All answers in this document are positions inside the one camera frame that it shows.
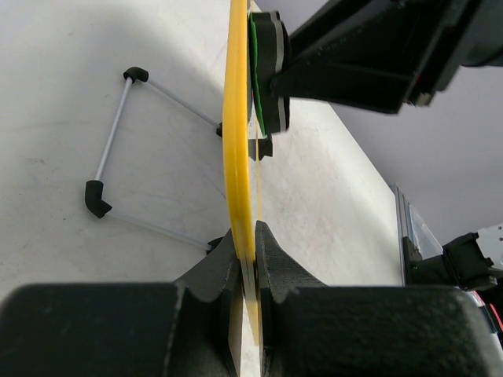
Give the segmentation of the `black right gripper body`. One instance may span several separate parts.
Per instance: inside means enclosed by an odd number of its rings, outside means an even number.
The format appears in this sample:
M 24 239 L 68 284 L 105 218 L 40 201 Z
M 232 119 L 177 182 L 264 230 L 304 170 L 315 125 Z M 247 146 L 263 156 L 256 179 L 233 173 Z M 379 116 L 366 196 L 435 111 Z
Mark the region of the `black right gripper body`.
M 456 1 L 455 14 L 408 97 L 413 106 L 428 106 L 447 89 L 461 67 L 502 66 L 502 2 Z

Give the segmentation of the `yellow framed whiteboard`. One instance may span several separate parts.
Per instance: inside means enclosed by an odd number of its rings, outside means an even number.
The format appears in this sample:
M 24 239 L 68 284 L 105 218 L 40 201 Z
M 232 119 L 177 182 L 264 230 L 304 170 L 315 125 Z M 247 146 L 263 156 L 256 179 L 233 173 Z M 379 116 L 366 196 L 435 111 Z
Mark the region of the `yellow framed whiteboard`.
M 241 350 L 246 376 L 261 375 L 255 226 L 248 162 L 248 2 L 231 1 L 222 109 L 223 169 L 233 243 L 240 262 L 248 328 Z

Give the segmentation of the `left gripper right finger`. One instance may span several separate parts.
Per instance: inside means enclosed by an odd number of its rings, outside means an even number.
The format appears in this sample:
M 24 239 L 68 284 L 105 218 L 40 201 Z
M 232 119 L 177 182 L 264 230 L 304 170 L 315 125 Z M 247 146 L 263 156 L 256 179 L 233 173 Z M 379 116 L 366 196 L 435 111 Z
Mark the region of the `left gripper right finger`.
M 500 349 L 453 287 L 331 287 L 255 226 L 264 376 L 499 376 Z

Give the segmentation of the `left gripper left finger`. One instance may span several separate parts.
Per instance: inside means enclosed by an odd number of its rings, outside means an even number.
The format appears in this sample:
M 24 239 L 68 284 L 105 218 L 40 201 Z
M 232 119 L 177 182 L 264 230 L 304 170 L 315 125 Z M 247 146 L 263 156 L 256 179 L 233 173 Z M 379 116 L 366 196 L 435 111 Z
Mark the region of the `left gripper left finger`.
M 1 304 L 4 376 L 237 376 L 233 237 L 172 282 L 29 284 Z

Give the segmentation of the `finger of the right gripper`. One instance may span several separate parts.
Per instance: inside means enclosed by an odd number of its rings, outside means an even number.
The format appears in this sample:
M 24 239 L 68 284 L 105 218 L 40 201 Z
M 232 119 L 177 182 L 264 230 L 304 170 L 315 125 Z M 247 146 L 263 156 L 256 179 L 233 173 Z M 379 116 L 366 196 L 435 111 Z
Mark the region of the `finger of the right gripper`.
M 434 82 L 457 1 L 329 1 L 290 35 L 279 97 L 396 114 Z

